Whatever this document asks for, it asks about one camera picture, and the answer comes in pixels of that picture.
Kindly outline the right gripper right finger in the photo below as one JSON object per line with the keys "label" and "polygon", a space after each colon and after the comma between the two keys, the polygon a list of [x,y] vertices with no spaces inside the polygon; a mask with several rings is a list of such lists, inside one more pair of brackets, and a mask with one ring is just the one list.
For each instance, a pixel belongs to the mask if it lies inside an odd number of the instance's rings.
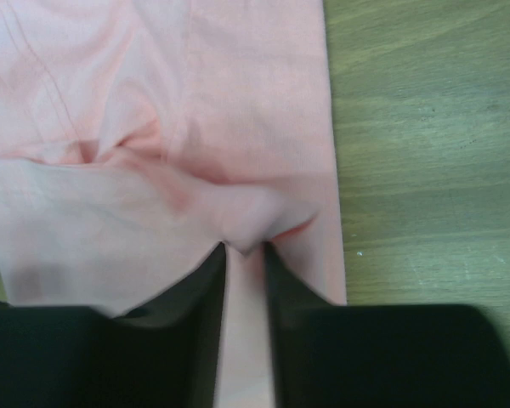
{"label": "right gripper right finger", "polygon": [[264,248],[279,407],[510,407],[510,359],[464,304],[327,302]]}

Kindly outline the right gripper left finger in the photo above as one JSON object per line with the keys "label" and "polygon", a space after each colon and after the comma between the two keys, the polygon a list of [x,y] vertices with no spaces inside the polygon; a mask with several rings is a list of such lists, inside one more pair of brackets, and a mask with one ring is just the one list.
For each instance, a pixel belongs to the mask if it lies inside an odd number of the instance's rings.
{"label": "right gripper left finger", "polygon": [[226,250],[117,317],[0,302],[0,407],[210,407]]}

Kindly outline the salmon pink t-shirt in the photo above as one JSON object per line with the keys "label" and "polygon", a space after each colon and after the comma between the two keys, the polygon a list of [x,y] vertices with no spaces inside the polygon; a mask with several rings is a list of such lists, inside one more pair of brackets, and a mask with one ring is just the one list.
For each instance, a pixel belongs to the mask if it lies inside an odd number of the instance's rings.
{"label": "salmon pink t-shirt", "polygon": [[261,244],[346,298],[319,1],[0,1],[0,274],[117,315],[229,246],[220,407],[271,407]]}

